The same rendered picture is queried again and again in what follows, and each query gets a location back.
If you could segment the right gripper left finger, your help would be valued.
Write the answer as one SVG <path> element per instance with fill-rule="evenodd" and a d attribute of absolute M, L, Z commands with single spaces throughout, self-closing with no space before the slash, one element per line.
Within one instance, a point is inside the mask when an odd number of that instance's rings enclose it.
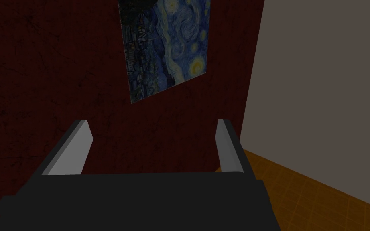
<path fill-rule="evenodd" d="M 54 147 L 53 156 L 48 158 L 41 175 L 80 175 L 92 143 L 88 121 L 76 120 Z"/>

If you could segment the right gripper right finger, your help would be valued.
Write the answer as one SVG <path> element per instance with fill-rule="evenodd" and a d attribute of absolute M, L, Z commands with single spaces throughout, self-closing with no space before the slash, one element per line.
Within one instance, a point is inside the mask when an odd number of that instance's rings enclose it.
<path fill-rule="evenodd" d="M 244 172 L 239 158 L 239 138 L 228 119 L 219 119 L 215 133 L 216 147 L 222 172 Z"/>

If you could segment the blue starry night painting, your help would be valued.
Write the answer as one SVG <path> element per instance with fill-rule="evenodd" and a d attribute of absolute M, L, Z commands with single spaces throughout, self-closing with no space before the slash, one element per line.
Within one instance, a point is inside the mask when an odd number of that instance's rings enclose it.
<path fill-rule="evenodd" d="M 118 0 L 130 101 L 207 71 L 211 0 Z"/>

